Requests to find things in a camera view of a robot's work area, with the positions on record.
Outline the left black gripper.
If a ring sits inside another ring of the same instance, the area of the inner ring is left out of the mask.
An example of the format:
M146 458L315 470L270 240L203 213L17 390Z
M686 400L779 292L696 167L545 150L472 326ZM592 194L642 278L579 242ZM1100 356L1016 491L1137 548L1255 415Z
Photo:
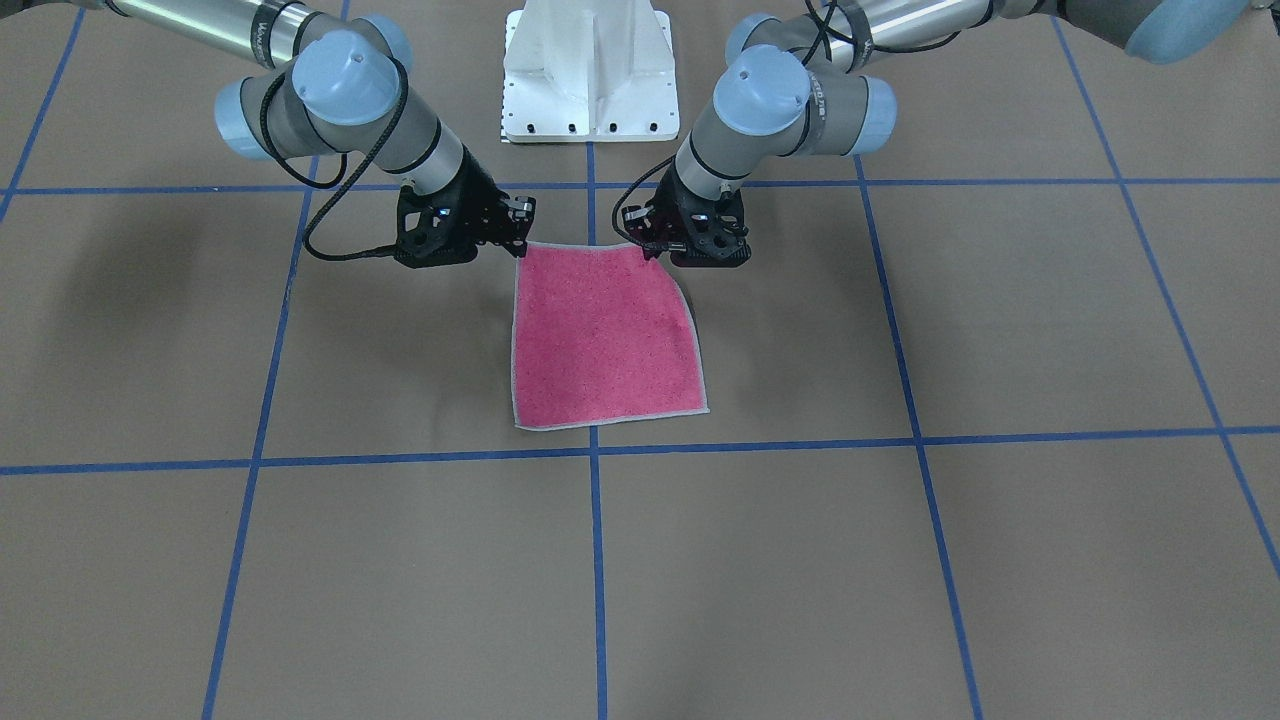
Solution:
M678 164L666 168L652 205L622 208L628 241L640 245L646 261L668 251L745 251L748 223L742 193L732 181L710 178L707 197L680 174Z

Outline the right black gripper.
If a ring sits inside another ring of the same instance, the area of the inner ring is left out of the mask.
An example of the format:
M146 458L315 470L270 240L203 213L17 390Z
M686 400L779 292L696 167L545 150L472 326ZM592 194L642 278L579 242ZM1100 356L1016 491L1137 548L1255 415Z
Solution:
M475 160L462 161L454 178L433 193L420 193L419 183L411 178L401 181L399 195L404 188L458 208L477 247L490 243L502 246L512 258L527 255L536 199L511 197Z

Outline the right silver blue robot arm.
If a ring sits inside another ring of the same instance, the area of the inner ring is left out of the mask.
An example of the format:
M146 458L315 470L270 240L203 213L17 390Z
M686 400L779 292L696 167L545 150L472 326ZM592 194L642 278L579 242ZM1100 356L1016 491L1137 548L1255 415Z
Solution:
M334 179L306 179L332 191L303 229L314 258L393 258L430 268L470 263L486 243L513 258L527 252L534 199L500 190L413 91L411 44L389 18L344 20L303 1L108 1L105 8L264 68L215 101L218 131L241 156L283 170L300 158L361 156L355 169L340 165ZM339 254L315 249L319 223L370 168L399 181L393 242Z

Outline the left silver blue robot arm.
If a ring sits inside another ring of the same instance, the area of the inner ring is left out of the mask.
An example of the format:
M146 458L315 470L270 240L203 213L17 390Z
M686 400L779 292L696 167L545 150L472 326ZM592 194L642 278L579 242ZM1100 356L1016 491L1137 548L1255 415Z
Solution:
M618 201L613 231L646 260L736 268L751 256L741 188L767 158L855 158L882 149L899 101L867 67L932 53L992 20L1046 15L1166 65L1207 47L1244 1L809 1L790 20L756 13L724 46L724 72L641 205Z

